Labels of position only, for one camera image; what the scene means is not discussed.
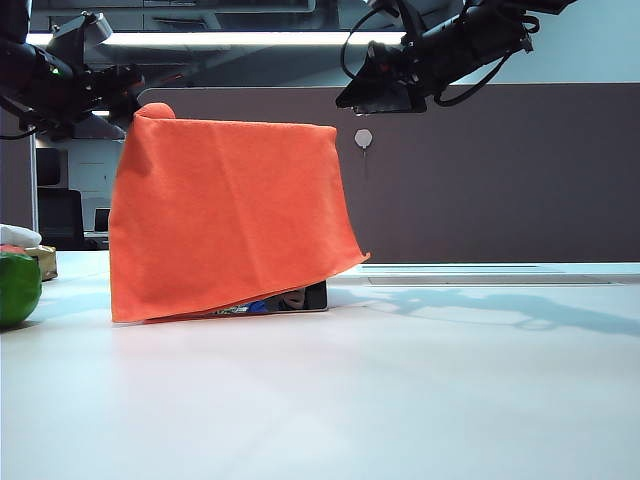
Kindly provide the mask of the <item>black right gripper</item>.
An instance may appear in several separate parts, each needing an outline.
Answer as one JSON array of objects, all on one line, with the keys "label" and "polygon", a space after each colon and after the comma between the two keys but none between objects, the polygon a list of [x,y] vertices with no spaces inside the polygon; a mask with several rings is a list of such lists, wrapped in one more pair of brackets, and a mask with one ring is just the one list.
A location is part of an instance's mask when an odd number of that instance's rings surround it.
[{"label": "black right gripper", "polygon": [[335,99],[341,109],[357,115],[424,113],[424,97],[438,92],[423,62],[410,49],[371,41],[367,46],[364,78],[349,82]]}]

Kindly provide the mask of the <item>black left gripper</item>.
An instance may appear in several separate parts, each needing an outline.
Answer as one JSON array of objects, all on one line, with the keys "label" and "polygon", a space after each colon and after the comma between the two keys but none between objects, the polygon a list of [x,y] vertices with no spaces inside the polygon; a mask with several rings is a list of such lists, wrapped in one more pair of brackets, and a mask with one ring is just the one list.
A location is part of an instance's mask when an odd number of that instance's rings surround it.
[{"label": "black left gripper", "polygon": [[144,85],[144,76],[139,66],[115,65],[92,72],[87,80],[85,90],[93,108],[136,111],[140,107],[137,95]]}]

